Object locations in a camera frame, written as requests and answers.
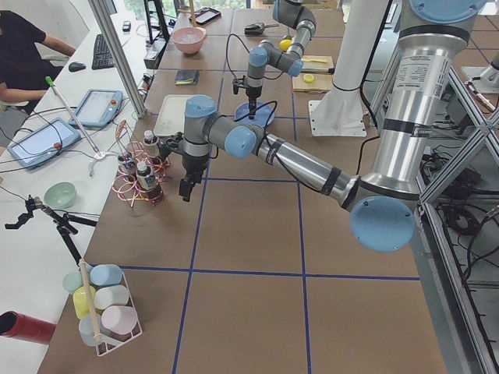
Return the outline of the dark drink bottle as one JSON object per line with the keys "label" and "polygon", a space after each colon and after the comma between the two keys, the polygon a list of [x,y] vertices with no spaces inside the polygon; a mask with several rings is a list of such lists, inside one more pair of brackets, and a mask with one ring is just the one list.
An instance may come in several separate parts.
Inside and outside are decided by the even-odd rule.
{"label": "dark drink bottle", "polygon": [[131,153],[124,153],[117,156],[119,170],[125,175],[136,174],[136,163]]}
{"label": "dark drink bottle", "polygon": [[156,179],[153,169],[145,161],[137,163],[137,180],[141,189],[146,193],[147,198],[153,203],[159,203],[164,198],[164,193]]}
{"label": "dark drink bottle", "polygon": [[143,146],[152,164],[161,164],[158,142],[159,138],[151,130],[144,132]]}

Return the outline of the wooden cutting board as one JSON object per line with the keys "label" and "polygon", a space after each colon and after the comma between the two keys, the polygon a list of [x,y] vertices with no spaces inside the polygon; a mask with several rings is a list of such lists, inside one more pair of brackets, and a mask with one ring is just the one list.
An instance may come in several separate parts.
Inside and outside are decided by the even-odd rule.
{"label": "wooden cutting board", "polygon": [[304,55],[301,73],[292,79],[295,92],[328,92],[332,88],[334,62],[331,56]]}

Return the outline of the yellow lemon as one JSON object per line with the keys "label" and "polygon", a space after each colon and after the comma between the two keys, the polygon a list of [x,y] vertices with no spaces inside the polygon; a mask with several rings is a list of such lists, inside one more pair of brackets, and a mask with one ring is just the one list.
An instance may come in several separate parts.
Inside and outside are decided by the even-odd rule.
{"label": "yellow lemon", "polygon": [[281,40],[279,42],[279,48],[283,51],[283,52],[286,52],[289,47],[291,46],[292,44],[292,40]]}

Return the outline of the grey folded cloth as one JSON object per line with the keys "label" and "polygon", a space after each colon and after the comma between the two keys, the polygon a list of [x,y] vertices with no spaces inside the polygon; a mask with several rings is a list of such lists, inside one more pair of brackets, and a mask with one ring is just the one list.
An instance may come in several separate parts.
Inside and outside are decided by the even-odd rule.
{"label": "grey folded cloth", "polygon": [[200,71],[197,69],[181,69],[175,75],[176,86],[195,86],[197,85]]}

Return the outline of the metal scoop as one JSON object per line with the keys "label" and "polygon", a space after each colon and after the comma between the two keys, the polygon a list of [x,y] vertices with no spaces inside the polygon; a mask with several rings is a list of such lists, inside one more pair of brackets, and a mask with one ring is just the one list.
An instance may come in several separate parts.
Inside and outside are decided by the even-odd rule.
{"label": "metal scoop", "polygon": [[244,28],[244,34],[247,36],[258,36],[262,35],[266,29],[278,27],[278,23],[251,23],[246,25]]}

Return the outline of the pink bowl with ice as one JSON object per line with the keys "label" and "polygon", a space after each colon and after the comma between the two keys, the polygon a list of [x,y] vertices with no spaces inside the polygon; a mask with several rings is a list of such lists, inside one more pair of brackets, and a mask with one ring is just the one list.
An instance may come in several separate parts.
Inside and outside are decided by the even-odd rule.
{"label": "pink bowl with ice", "polygon": [[194,55],[201,48],[206,32],[199,27],[184,27],[173,32],[171,39],[174,45],[186,55]]}

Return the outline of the blue pastel cup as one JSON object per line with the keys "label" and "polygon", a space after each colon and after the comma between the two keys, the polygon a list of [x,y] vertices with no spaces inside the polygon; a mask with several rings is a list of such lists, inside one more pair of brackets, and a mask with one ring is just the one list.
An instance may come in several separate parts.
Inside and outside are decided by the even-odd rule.
{"label": "blue pastel cup", "polygon": [[117,285],[122,280],[122,270],[115,264],[100,264],[90,272],[90,282],[98,287]]}

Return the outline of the white pastel cup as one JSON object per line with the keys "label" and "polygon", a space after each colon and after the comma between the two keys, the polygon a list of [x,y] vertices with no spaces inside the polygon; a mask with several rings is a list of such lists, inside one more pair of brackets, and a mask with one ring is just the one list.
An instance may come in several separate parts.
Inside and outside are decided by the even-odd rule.
{"label": "white pastel cup", "polygon": [[100,288],[94,296],[96,309],[104,310],[112,305],[126,305],[129,300],[128,288],[121,284]]}

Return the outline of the blue teach pendant tablet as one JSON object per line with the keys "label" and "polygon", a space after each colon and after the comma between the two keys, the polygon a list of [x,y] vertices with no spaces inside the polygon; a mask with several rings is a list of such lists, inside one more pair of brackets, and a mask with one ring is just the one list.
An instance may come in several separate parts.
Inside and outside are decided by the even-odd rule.
{"label": "blue teach pendant tablet", "polygon": [[14,141],[8,152],[24,168],[35,168],[80,139],[80,133],[60,118]]}

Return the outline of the pink pastel cup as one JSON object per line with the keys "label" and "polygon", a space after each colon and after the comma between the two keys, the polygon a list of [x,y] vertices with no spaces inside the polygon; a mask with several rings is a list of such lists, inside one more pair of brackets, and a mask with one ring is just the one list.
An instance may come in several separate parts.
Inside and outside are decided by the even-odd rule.
{"label": "pink pastel cup", "polygon": [[131,332],[137,322],[138,315],[131,306],[111,305],[101,315],[102,326],[121,335]]}

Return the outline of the yellow pastel cup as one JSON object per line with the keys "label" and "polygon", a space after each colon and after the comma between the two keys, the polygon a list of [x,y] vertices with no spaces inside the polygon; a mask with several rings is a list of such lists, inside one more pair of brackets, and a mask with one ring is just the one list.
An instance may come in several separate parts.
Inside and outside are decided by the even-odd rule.
{"label": "yellow pastel cup", "polygon": [[85,292],[84,286],[81,286],[74,291],[73,306],[75,309],[76,317],[78,319],[82,319],[84,316],[90,313],[87,302],[87,294]]}

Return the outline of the black computer mouse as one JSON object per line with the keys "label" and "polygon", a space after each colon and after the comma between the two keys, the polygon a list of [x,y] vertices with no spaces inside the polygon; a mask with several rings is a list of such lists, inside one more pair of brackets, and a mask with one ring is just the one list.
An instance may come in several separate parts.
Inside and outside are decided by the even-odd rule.
{"label": "black computer mouse", "polygon": [[81,70],[84,70],[86,68],[86,65],[81,63],[81,62],[71,62],[68,66],[68,70],[70,72],[78,72]]}

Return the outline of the light blue grey cup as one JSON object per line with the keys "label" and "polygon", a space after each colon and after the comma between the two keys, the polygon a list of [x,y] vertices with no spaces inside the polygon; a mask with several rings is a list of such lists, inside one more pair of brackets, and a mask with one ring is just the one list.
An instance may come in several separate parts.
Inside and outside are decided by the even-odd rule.
{"label": "light blue grey cup", "polygon": [[86,314],[79,321],[79,333],[82,342],[88,347],[96,347],[97,342],[94,339],[94,325],[90,313]]}

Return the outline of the person in black shirt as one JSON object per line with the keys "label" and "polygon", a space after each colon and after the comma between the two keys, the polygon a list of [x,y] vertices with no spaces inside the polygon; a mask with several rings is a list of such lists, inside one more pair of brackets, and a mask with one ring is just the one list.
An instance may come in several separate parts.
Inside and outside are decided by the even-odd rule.
{"label": "person in black shirt", "polygon": [[23,110],[27,114],[48,89],[45,78],[54,79],[62,70],[41,57],[36,43],[69,57],[76,51],[22,16],[1,11],[1,100],[8,104],[25,102]]}

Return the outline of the black handled knife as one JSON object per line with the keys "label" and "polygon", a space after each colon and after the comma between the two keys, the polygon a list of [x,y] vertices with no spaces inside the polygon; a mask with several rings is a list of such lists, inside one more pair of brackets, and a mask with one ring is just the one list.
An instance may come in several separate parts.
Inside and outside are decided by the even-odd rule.
{"label": "black handled knife", "polygon": [[335,68],[304,68],[301,73],[310,73],[310,74],[334,74]]}

